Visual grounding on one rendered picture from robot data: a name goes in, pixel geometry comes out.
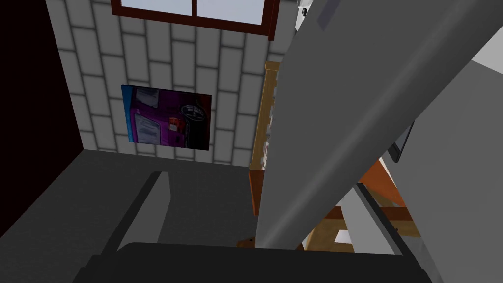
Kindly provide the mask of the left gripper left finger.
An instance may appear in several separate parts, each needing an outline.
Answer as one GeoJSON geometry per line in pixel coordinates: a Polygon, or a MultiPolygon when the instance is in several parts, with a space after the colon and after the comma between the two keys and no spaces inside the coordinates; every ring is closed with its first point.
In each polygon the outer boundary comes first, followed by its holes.
{"type": "Polygon", "coordinates": [[[157,243],[171,200],[169,173],[154,171],[112,232],[102,254],[130,243],[157,243]]]}

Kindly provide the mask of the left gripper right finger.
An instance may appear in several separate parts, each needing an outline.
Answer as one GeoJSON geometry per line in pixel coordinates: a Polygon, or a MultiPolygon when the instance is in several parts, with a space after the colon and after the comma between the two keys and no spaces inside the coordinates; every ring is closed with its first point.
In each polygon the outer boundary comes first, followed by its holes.
{"type": "Polygon", "coordinates": [[[341,211],[356,253],[405,255],[403,240],[365,185],[350,189],[341,211]]]}

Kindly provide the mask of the grey appliance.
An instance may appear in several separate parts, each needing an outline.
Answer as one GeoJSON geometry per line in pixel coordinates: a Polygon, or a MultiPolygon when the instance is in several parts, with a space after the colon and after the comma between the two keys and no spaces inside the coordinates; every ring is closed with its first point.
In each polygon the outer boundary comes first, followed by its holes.
{"type": "Polygon", "coordinates": [[[470,61],[383,158],[432,281],[503,283],[503,74],[470,61]]]}

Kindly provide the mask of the grey appliance door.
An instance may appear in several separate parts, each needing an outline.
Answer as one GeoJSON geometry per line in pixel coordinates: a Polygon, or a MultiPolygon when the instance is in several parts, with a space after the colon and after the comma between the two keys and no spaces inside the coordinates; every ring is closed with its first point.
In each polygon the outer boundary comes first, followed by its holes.
{"type": "Polygon", "coordinates": [[[256,247],[294,249],[503,26],[503,0],[314,0],[279,68],[256,247]]]}

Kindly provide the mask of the wooden shelf unit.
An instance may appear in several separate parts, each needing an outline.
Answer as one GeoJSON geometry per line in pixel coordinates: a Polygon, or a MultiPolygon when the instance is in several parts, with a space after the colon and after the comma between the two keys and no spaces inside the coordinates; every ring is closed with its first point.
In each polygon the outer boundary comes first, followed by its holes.
{"type": "MultiPolygon", "coordinates": [[[[249,182],[254,215],[259,214],[266,167],[268,130],[271,128],[274,91],[277,85],[279,62],[265,63],[265,81],[260,103],[256,137],[249,169],[249,182]]],[[[360,179],[371,196],[381,206],[386,218],[399,235],[420,238],[420,233],[396,188],[385,161],[380,158],[360,179]]],[[[341,206],[335,206],[300,243],[297,250],[353,252],[341,206]]]]}

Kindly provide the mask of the red-brown framed window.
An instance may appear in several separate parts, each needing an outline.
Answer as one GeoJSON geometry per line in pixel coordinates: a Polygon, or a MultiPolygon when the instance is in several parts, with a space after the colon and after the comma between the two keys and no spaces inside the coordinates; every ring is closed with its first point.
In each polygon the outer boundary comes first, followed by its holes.
{"type": "Polygon", "coordinates": [[[112,14],[275,36],[280,0],[111,0],[112,14]]]}

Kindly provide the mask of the purple picture on wall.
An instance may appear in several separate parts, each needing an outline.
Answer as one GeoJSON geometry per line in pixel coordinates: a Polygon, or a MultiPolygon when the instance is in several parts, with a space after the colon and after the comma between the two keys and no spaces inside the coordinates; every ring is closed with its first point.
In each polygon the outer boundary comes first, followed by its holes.
{"type": "Polygon", "coordinates": [[[121,92],[130,142],[209,149],[210,95],[135,85],[121,92]]]}

